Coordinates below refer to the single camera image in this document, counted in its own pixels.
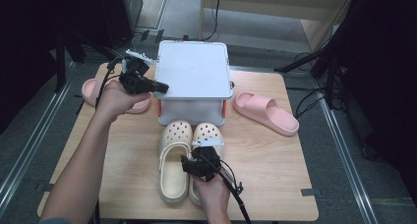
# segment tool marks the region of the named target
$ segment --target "forearm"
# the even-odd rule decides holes
[[[41,220],[60,217],[87,223],[100,190],[111,121],[94,114],[83,138],[57,180]]]

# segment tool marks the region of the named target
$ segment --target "white plastic box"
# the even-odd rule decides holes
[[[162,41],[159,44],[155,79],[169,85],[158,99],[158,122],[175,120],[225,123],[226,100],[233,95],[227,47],[218,42]]]

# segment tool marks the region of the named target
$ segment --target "wrist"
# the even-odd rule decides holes
[[[227,210],[222,211],[207,211],[206,218],[208,220],[208,224],[229,224],[230,219],[227,215]]]

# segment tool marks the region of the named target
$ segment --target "sleeve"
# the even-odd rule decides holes
[[[51,218],[39,222],[39,224],[71,224],[69,221],[62,218]]]

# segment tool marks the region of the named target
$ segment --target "hand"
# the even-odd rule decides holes
[[[119,81],[110,81],[103,90],[96,114],[108,117],[113,122],[117,119],[117,116],[131,109],[135,103],[148,98],[150,98],[148,92],[129,94]]]
[[[221,173],[228,179],[224,169]],[[230,223],[227,215],[227,205],[229,203],[230,191],[224,185],[220,175],[215,175],[209,182],[205,182],[202,178],[193,176],[202,208],[206,213],[208,223]]]

